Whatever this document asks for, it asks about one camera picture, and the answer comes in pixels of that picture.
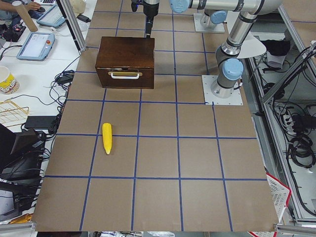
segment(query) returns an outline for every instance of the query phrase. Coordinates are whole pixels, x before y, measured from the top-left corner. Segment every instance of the cardboard tube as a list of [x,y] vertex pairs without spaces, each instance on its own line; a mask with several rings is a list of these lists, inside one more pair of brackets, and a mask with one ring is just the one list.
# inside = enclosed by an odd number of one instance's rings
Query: cardboard tube
[[21,16],[21,18],[25,22],[26,26],[30,29],[30,31],[31,32],[37,31],[38,28],[34,24],[33,20],[31,19],[24,5],[20,1],[14,1],[12,5],[14,6],[18,14]]

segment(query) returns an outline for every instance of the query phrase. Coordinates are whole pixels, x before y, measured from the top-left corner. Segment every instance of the yellow cup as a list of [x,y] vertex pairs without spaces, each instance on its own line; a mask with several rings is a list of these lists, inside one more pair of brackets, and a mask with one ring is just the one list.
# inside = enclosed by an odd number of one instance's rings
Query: yellow cup
[[0,93],[12,94],[20,87],[10,70],[5,66],[0,66]]

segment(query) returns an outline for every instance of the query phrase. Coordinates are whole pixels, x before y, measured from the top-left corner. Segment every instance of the brown wooden drawer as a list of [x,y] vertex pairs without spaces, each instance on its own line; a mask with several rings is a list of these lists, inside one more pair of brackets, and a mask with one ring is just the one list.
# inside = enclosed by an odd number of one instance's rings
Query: brown wooden drawer
[[102,37],[95,69],[103,87],[154,88],[155,39]]

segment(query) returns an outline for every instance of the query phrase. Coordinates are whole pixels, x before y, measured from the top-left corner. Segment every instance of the power adapter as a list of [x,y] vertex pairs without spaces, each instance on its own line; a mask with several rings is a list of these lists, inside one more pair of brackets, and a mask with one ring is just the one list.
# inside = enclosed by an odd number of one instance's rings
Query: power adapter
[[82,15],[82,14],[79,14],[79,16],[77,16],[77,18],[78,18],[79,20],[81,20],[81,21],[85,22],[85,23],[87,23],[87,22],[90,22],[90,21],[91,21],[89,17],[84,16],[84,15]]

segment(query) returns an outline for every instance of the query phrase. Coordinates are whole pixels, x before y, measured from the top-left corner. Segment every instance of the white mounting plate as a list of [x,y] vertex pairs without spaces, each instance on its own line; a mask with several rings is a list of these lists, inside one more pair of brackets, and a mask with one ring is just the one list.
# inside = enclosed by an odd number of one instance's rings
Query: white mounting plate
[[202,75],[204,99],[206,105],[243,105],[240,90],[234,90],[227,99],[218,98],[211,91],[213,81],[217,80],[216,75]]
[[203,17],[204,13],[194,13],[194,26],[196,28],[196,32],[198,33],[218,33],[223,34],[225,33],[224,25],[223,23],[218,24],[214,28],[205,28],[203,25],[201,25],[201,18]]

